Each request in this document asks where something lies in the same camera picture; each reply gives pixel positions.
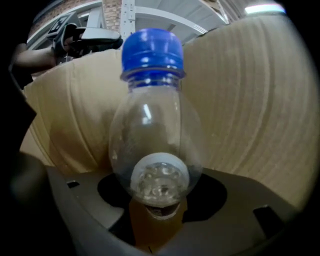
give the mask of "bottle neck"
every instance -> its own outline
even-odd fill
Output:
[[[172,73],[161,70],[140,71],[132,74],[127,80],[129,91],[135,88],[150,86],[170,86],[179,90],[180,78]]]

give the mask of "brick wall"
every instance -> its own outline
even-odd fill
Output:
[[[36,24],[31,27],[29,36],[31,36],[34,32],[36,32],[54,17],[70,10],[71,8],[92,1],[94,0],[64,0],[61,4],[46,13]],[[102,7],[107,29],[114,31],[120,30],[121,4],[122,0],[102,0]]]
[[[122,0],[102,0],[106,28],[120,32]]]

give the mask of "cardboard box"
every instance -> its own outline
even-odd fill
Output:
[[[181,89],[202,122],[206,167],[253,178],[301,209],[317,175],[319,92],[290,21],[234,22],[186,44],[184,58]],[[37,116],[21,149],[65,175],[110,172],[109,126],[127,94],[120,74],[121,52],[107,50],[38,77],[24,89]]]

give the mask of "person's arm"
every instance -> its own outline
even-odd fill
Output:
[[[28,50],[27,45],[21,43],[16,47],[13,63],[32,74],[55,67],[56,59],[51,47],[40,50]]]

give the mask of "plastic bottle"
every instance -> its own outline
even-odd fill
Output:
[[[109,131],[113,172],[154,218],[168,219],[196,185],[205,153],[200,119],[180,90],[181,42],[166,30],[137,31],[124,42],[122,68],[128,95]]]

